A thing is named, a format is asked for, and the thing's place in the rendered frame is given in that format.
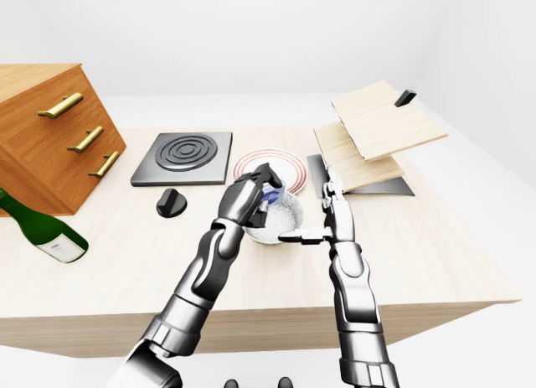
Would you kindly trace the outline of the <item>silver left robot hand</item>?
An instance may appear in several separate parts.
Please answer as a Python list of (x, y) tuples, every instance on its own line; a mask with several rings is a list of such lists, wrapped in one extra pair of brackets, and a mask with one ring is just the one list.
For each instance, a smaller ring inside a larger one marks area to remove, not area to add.
[(263, 204), (263, 186), (281, 188), (282, 181), (268, 163), (261, 164), (253, 172), (245, 173), (224, 192), (219, 204), (218, 217), (212, 229), (222, 229), (225, 220), (239, 226), (264, 228), (268, 204)]

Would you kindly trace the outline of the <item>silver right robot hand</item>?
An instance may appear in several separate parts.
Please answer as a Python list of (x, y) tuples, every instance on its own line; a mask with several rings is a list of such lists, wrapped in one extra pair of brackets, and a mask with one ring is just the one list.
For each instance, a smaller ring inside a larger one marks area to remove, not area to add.
[(328, 241), (331, 246), (358, 245), (351, 206), (343, 196), (343, 185), (333, 166), (327, 167), (327, 180), (322, 186), (322, 211), (325, 214), (323, 227), (283, 232), (278, 240), (302, 245), (318, 245), (323, 241)]

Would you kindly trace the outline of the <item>blue cream cheese box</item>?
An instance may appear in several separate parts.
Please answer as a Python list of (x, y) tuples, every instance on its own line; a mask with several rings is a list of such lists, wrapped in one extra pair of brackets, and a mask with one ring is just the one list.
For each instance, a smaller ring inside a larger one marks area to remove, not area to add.
[(260, 202), (267, 202), (268, 205), (272, 205), (278, 200), (282, 199), (286, 193), (286, 185), (284, 181), (281, 181), (281, 186), (276, 188), (270, 183), (264, 183), (262, 186), (262, 196)]

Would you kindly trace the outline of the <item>patterned white bowl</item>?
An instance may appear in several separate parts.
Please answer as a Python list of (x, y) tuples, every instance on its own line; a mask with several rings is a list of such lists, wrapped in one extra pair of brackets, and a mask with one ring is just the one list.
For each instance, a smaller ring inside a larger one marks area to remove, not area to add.
[(265, 245), (280, 244), (279, 235), (299, 229), (303, 221), (303, 209), (298, 198), (286, 193), (283, 198), (268, 207), (264, 228), (245, 228), (254, 241)]

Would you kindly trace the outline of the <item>small pale wooden board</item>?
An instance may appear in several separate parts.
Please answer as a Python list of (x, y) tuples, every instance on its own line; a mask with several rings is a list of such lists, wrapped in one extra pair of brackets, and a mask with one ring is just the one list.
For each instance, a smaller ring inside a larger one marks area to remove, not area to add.
[(314, 132), (323, 161), (335, 170), (344, 192), (404, 175), (402, 168), (390, 156), (365, 161), (341, 122), (317, 127)]

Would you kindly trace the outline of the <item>white plate with red rings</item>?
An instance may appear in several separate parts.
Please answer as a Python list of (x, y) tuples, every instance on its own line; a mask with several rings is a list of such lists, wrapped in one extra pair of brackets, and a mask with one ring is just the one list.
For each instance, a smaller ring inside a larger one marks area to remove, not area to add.
[(268, 163), (285, 183), (287, 192), (296, 194), (306, 186), (308, 172), (305, 163), (293, 153), (276, 148), (262, 148), (245, 154), (236, 162), (233, 176), (238, 178), (250, 173), (264, 163)]

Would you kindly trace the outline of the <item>round black knob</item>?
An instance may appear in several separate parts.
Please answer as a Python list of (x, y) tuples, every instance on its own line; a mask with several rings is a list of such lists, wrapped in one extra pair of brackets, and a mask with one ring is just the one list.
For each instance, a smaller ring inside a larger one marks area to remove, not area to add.
[(182, 214), (188, 206), (185, 196), (176, 189), (166, 189), (156, 204), (158, 214), (164, 218), (172, 218)]

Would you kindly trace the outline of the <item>flat dark stove plate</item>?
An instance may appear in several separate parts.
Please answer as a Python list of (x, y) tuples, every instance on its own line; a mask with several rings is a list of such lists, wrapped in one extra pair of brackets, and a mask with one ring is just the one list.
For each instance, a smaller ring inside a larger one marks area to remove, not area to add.
[(164, 132), (131, 176), (134, 187), (224, 184), (231, 132)]

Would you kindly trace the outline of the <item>large pale wooden board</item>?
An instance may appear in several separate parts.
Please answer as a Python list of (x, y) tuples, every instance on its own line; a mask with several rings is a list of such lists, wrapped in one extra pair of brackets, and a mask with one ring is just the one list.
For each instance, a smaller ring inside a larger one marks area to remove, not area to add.
[(446, 137), (447, 132), (384, 80), (332, 100), (361, 156), (369, 161)]

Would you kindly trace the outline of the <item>small wooden drawer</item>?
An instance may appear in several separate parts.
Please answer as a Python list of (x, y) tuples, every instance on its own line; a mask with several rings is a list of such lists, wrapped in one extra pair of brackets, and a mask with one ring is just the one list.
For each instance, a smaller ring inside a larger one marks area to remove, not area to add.
[[(104, 128), (103, 133), (84, 152), (76, 153), (67, 149), (82, 141), (87, 136), (86, 130), (97, 126)], [(44, 171), (44, 179), (57, 197), (74, 214), (105, 177), (90, 176), (89, 172), (101, 167), (106, 160), (104, 155), (114, 151), (121, 155), (125, 148), (126, 144), (109, 116), (83, 116), (80, 120), (59, 124), (59, 129), (47, 139), (47, 148), (40, 156), (39, 168)]]

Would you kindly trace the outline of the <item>medium wooden drawer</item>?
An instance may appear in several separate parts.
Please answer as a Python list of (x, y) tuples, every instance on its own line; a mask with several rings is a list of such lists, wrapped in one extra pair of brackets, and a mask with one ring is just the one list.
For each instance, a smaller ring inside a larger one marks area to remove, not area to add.
[(126, 147), (100, 99), (89, 92), (33, 112), (16, 137), (24, 159), (57, 189), (103, 178)]

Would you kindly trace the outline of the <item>green wine bottle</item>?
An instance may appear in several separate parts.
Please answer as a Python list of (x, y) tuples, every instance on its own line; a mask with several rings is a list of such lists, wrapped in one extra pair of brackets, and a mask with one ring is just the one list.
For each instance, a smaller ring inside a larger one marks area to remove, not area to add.
[(30, 243), (56, 261), (71, 263), (89, 249), (88, 241), (62, 220), (30, 209), (4, 189), (0, 189), (0, 209), (16, 220)]

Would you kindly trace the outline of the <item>large wooden drawer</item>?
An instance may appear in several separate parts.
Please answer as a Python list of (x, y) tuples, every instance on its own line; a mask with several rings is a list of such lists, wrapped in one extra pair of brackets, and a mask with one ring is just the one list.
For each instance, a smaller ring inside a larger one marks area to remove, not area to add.
[(77, 91), (96, 94), (80, 64), (0, 65), (0, 143), (23, 156), (14, 142), (32, 113)]

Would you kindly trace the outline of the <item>wooden cabinet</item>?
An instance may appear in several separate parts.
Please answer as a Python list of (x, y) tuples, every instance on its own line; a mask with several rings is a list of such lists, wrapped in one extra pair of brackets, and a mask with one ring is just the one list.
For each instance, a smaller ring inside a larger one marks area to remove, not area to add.
[(73, 215), (125, 150), (79, 64), (0, 65), (0, 188)]

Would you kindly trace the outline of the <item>flat dark base plate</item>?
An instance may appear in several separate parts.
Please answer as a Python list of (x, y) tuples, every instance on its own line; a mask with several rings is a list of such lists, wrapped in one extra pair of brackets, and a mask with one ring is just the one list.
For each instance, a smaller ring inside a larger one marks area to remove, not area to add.
[[(307, 157), (310, 176), (315, 189), (316, 196), (322, 197), (322, 186), (326, 180), (327, 171), (321, 154)], [(383, 182), (360, 187), (347, 192), (347, 194), (402, 194), (414, 196), (410, 186), (402, 177), (392, 178)]]

